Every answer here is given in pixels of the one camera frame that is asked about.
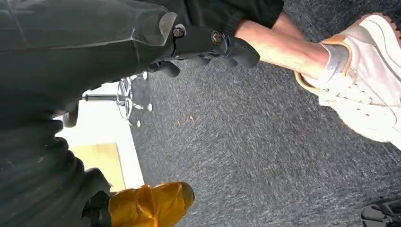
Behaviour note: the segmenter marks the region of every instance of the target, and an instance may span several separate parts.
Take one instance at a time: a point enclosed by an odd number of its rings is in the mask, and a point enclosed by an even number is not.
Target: yellow plastic bag
[[[144,185],[111,197],[112,227],[172,227],[186,214],[195,199],[187,183]]]

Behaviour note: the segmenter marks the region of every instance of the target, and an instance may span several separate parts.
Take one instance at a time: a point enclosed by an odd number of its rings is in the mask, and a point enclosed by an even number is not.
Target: leg
[[[296,39],[305,40],[304,35],[284,11],[281,12],[272,30]]]
[[[365,16],[321,44],[251,21],[236,35],[262,61],[294,70],[298,83],[355,132],[401,149],[401,33],[388,16]]]
[[[277,22],[278,28],[286,29],[284,20]],[[317,78],[327,64],[328,52],[320,44],[284,34],[290,30],[277,32],[247,20],[242,22],[236,36],[252,45],[262,61]]]

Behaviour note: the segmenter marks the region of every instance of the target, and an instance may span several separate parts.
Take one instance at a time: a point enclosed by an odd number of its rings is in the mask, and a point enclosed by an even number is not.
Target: black fabric
[[[241,19],[272,28],[282,12],[282,0],[146,0],[166,7],[188,25],[210,27],[234,35]]]
[[[212,26],[230,33],[234,33],[240,18],[251,17],[253,13],[261,17],[261,12],[256,9],[267,11],[260,21],[268,26],[281,12],[280,6],[273,7],[280,10],[272,11],[269,5],[263,6],[263,1],[250,2],[258,4],[241,9],[240,3],[231,5],[229,1],[215,0],[199,1],[193,8],[188,6],[195,1],[174,2],[174,6],[180,9],[182,18],[194,20],[196,25]],[[35,6],[35,2],[24,3]],[[12,1],[0,0],[0,9],[5,12],[9,12],[10,5],[13,7]],[[0,23],[1,31],[10,29],[10,18],[13,17],[0,17],[0,22],[4,22]],[[132,75],[144,67],[141,63],[147,61],[142,58],[148,60],[154,53],[147,52],[149,49],[138,43],[133,46],[130,42],[51,50],[29,49],[22,44],[2,48],[0,226],[89,226],[89,219],[82,218],[87,200],[99,191],[109,193],[110,185],[99,170],[84,172],[82,162],[68,150],[66,140],[55,138],[62,123],[52,117],[68,110],[70,104],[75,105],[76,98],[85,90]]]

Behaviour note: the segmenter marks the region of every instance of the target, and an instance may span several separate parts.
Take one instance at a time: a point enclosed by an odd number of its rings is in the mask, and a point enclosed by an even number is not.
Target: black trousers
[[[186,24],[234,35],[241,19],[272,28],[283,10],[282,0],[145,0],[178,14]]]
[[[79,1],[9,0],[8,4],[0,1],[1,11],[9,13],[0,17],[0,226],[88,227],[90,221],[82,218],[86,202],[97,192],[109,193],[110,185],[102,173],[98,169],[85,172],[82,162],[69,151],[66,140],[54,136],[62,129],[62,123],[52,116],[86,89],[134,72],[138,59],[125,51],[132,45],[55,49],[52,54],[41,48],[22,48],[32,40],[37,45],[57,41],[46,33],[41,35],[40,29],[36,29],[39,33],[30,30],[40,27],[40,23],[57,25],[56,20],[46,15],[69,17],[74,12],[67,22],[76,21],[77,27],[87,23],[85,19],[89,15],[81,13],[79,7],[66,11],[61,5],[71,2]],[[91,2],[105,4],[107,1],[82,2],[87,7]],[[118,6],[132,7],[135,2],[139,1],[125,0]],[[176,12],[183,23],[231,35],[245,18],[272,27],[283,7],[281,0],[145,0],[142,3],[162,5]],[[145,7],[140,10],[146,11],[147,5],[152,10],[150,4],[142,4]],[[101,8],[94,15],[107,15],[108,10]]]

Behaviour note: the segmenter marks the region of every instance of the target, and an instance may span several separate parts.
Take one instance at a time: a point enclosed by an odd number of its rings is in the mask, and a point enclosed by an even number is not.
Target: screw
[[[212,43],[216,46],[220,45],[221,43],[221,34],[218,31],[213,31],[212,35]]]
[[[176,28],[176,29],[173,30],[173,35],[176,38],[183,37],[184,36],[184,31],[182,29],[180,29],[180,28]]]

